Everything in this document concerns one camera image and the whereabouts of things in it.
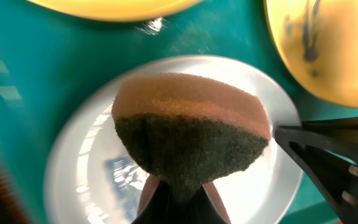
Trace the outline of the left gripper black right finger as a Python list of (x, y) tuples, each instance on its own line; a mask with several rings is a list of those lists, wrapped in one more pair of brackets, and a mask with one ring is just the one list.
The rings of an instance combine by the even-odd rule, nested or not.
[(191, 224), (226, 224), (203, 186), (191, 199)]

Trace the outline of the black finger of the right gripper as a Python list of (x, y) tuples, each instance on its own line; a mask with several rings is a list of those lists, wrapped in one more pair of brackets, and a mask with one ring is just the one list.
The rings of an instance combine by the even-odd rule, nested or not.
[(358, 223), (358, 117), (279, 126), (274, 138), (341, 221)]

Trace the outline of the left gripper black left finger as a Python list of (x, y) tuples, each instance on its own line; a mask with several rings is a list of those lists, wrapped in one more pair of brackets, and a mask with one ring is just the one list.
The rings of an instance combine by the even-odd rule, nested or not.
[(132, 224), (171, 224), (171, 205), (170, 186), (160, 182)]

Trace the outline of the light blue plate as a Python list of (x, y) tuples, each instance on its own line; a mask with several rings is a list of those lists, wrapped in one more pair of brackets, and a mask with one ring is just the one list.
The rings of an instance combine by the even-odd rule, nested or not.
[[(230, 84), (259, 98), (270, 126), (299, 126), (298, 112), (282, 87), (244, 62), (212, 55), (156, 60), (129, 75), (187, 73)], [(50, 153), (44, 180), (49, 223), (131, 223), (148, 178), (118, 138), (111, 107), (122, 83), (117, 77), (76, 111)], [(302, 170), (270, 141), (247, 170), (215, 181), (233, 223), (278, 223), (289, 209)]]

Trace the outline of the yellow plate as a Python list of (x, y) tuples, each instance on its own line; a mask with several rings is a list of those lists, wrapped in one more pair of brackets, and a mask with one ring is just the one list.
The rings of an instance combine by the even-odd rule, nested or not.
[(264, 8), (294, 79), (319, 99), (358, 108), (358, 0), (265, 0)]
[(135, 22), (169, 16), (201, 0), (29, 0), (71, 16), (109, 22)]

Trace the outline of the teal plastic serving tray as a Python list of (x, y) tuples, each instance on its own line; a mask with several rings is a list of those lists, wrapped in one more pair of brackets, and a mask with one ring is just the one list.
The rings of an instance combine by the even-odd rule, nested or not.
[(358, 116), (292, 78), (270, 40), (262, 1), (204, 1), (170, 17), (117, 24), (0, 0), (0, 165), (32, 223), (47, 221), (45, 163), (74, 110), (119, 74), (186, 54), (222, 55), (263, 70), (303, 120)]

